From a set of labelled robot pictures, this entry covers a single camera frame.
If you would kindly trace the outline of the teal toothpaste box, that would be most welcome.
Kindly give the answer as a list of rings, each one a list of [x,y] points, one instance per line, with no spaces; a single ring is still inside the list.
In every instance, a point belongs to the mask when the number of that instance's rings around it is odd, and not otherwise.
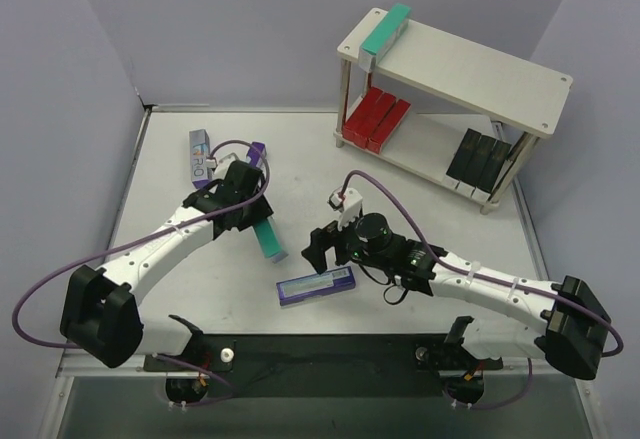
[[[261,220],[253,226],[258,245],[263,256],[276,264],[288,257],[283,242],[281,241],[276,225],[271,218]]]

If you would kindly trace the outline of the silver Rio box bottom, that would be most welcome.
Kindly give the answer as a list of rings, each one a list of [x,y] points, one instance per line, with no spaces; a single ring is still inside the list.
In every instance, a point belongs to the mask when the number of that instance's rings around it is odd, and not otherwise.
[[[358,65],[366,73],[374,71],[408,27],[412,8],[396,3],[361,43]]]

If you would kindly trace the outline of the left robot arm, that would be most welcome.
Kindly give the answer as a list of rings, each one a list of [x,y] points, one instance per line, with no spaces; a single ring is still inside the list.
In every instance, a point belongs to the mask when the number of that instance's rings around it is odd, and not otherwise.
[[[265,197],[264,172],[241,160],[225,174],[192,192],[151,241],[93,269],[83,265],[70,276],[63,307],[62,335],[109,368],[136,354],[160,353],[179,369],[201,362],[200,330],[172,316],[142,317],[149,292],[179,263],[224,232],[243,231],[272,215]]]

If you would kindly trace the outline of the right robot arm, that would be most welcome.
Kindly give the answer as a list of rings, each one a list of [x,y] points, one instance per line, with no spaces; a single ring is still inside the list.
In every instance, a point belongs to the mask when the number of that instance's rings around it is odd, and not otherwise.
[[[342,226],[333,221],[310,234],[302,257],[327,271],[338,265],[382,272],[390,285],[429,297],[455,299],[509,318],[507,324],[459,316],[442,337],[446,360],[457,367],[505,358],[543,359],[572,378],[596,377],[611,319],[581,280],[528,281],[471,263],[438,246],[391,231],[384,215],[368,213]]]

